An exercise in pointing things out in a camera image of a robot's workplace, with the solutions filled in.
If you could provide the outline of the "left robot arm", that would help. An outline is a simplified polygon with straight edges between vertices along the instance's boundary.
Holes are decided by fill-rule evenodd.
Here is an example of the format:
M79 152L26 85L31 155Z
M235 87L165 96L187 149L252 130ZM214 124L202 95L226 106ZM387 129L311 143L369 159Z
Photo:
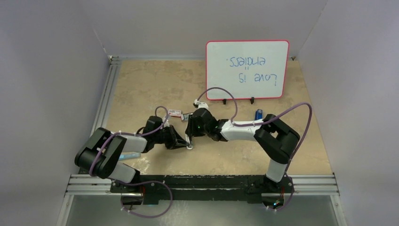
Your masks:
M189 145L166 118L150 116L136 134L97 128L77 152L74 163L91 176L122 182L122 187L133 193L140 188L140 171L120 162L120 156L123 152L141 155L157 144L168 150Z

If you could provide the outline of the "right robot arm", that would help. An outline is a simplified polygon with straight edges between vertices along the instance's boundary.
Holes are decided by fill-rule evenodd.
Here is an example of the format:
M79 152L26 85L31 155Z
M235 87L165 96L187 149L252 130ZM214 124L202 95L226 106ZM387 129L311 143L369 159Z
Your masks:
M256 141L270 158L264 185L271 192L282 187L282 178L292 156L303 141L293 128L274 114L235 123L229 119L216 119L207 108L199 108L189 115L185 135L189 145L192 145L193 137L202 136L217 142Z

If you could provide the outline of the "light blue marker pen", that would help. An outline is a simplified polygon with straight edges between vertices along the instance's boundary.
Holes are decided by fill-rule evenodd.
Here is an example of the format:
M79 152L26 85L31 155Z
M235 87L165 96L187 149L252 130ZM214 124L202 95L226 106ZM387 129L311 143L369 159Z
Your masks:
M119 161L124 161L124 160L131 160L131 159L136 159L140 158L141 153L123 153L119 156Z

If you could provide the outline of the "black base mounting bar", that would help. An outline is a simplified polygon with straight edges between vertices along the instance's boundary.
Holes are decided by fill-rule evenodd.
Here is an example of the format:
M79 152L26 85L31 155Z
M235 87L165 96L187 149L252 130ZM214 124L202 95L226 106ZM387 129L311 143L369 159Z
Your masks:
M265 175L141 175L136 186L113 182L110 192L137 194L145 205L159 201L243 201L279 206L294 183L284 176L278 183Z

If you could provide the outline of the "blue lighter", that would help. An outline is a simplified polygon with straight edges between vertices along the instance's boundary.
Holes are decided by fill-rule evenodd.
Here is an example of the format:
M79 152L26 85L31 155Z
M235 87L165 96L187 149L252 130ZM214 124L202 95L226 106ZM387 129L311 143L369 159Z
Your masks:
M255 120L259 120L263 118L263 110L257 109L255 112Z

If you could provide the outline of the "pink framed whiteboard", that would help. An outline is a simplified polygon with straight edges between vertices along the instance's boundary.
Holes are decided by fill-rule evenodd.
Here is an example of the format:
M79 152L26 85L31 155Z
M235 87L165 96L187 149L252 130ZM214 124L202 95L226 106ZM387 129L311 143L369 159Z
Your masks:
M271 99L284 92L287 40L215 40L206 44L208 100Z

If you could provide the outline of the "left aluminium rail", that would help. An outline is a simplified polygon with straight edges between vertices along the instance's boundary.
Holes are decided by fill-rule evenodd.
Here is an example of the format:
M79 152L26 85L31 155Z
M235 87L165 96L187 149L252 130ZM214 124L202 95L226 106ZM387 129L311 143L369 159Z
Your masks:
M97 128L105 128L107 125L121 65L122 59L119 56L110 57L110 66L107 74L107 79L104 85L103 93L100 98L90 135L92 135Z

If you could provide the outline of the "aluminium rail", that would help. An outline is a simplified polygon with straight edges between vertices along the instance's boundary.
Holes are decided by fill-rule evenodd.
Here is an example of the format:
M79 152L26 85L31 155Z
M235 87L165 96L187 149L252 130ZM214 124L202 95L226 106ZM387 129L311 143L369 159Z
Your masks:
M103 93L100 98L90 135L92 135L97 128L105 128L107 125L121 65L122 59L119 56L110 57L110 66L107 74L107 79L104 85Z
M245 194L261 193L264 196L296 195L337 195L339 189L334 175L293 175L284 177L275 184L266 182L262 175L143 175L142 186L127 186L110 179L89 175L72 175L66 194L68 195L142 195L154 193L169 187L178 191L235 191Z

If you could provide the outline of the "front aluminium rail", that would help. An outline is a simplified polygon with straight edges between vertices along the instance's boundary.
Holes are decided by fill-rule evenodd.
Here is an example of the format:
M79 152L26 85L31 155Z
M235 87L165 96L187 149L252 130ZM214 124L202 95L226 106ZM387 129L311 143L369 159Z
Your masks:
M262 175L143 175L142 186L127 186L110 179L89 175L72 175L66 194L68 195L142 195L154 193L169 187L178 191L235 191L245 194L261 193L264 196L296 195L337 195L339 189L334 175L293 175L284 177L275 184L266 182Z

